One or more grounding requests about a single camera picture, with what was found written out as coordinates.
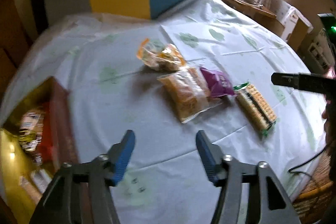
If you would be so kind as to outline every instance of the metal bolt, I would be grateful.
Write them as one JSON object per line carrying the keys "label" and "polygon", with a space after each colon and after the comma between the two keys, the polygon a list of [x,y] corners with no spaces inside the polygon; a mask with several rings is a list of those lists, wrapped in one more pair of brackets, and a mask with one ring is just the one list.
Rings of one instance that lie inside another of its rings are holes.
{"label": "metal bolt", "polygon": [[105,161],[105,160],[108,160],[109,157],[106,155],[106,154],[101,154],[98,156],[98,158],[101,160],[101,161]]}
{"label": "metal bolt", "polygon": [[65,168],[69,168],[69,167],[72,166],[71,163],[69,163],[69,162],[64,162],[62,165],[63,165],[63,167],[65,167]]}
{"label": "metal bolt", "polygon": [[258,166],[259,166],[260,168],[267,168],[267,167],[268,167],[268,163],[267,163],[266,161],[260,161],[260,162],[258,163]]}
{"label": "metal bolt", "polygon": [[224,157],[223,157],[223,160],[224,161],[232,161],[232,156],[228,155],[228,154],[225,154]]}

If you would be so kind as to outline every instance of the white bed sheet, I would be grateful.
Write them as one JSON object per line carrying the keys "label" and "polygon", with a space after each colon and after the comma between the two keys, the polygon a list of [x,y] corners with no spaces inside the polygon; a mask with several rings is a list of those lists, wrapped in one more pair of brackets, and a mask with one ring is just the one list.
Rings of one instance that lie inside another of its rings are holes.
{"label": "white bed sheet", "polygon": [[[234,85],[253,83],[278,116],[261,140],[234,98],[181,124],[156,77],[135,56],[146,38],[174,43],[190,65],[225,70]],[[29,91],[53,75],[70,91],[81,162],[134,130],[124,180],[112,189],[122,223],[210,223],[219,189],[207,180],[195,134],[241,162],[270,163],[294,199],[307,179],[287,170],[325,145],[323,96],[274,86],[273,72],[309,72],[279,37],[221,0],[185,0],[157,21],[110,14],[68,16],[35,42],[4,96],[0,125]],[[317,162],[302,170],[312,173]],[[246,203],[241,206],[246,215]]]}

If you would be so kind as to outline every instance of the wooden table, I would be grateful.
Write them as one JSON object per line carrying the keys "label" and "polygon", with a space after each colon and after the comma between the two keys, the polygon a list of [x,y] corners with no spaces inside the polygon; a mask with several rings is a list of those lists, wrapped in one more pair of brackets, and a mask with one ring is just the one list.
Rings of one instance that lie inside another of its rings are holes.
{"label": "wooden table", "polygon": [[233,7],[235,10],[241,12],[242,14],[250,16],[251,18],[254,18],[255,15],[262,15],[269,18],[277,17],[268,8],[263,6],[261,8],[257,8],[252,5],[242,3],[238,0],[222,0],[222,1],[228,4],[229,6]]}

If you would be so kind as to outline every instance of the screw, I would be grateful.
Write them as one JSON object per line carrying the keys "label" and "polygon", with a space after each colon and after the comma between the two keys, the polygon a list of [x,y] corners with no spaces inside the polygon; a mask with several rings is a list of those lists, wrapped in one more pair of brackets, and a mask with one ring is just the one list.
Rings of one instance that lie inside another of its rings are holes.
{"label": "screw", "polygon": [[232,161],[232,156],[226,154],[226,155],[224,155],[223,160],[224,160],[224,161]]}
{"label": "screw", "polygon": [[260,161],[260,162],[258,163],[258,166],[259,166],[260,168],[267,168],[267,167],[268,167],[268,163],[267,163],[266,161]]}
{"label": "screw", "polygon": [[65,168],[69,168],[69,167],[71,167],[72,165],[71,165],[71,163],[69,163],[69,162],[64,162],[64,163],[62,164],[62,166],[65,167]]}
{"label": "screw", "polygon": [[106,154],[101,154],[98,156],[98,158],[101,160],[101,161],[105,161],[105,160],[108,160],[109,157],[106,155]]}

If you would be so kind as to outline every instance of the purple snack package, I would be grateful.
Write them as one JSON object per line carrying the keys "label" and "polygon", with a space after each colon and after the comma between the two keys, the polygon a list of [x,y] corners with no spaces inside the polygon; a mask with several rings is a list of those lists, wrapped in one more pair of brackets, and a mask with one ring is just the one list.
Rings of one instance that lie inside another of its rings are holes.
{"label": "purple snack package", "polygon": [[199,70],[208,84],[212,98],[235,95],[233,86],[226,73],[217,70],[207,70],[203,67],[199,67]]}

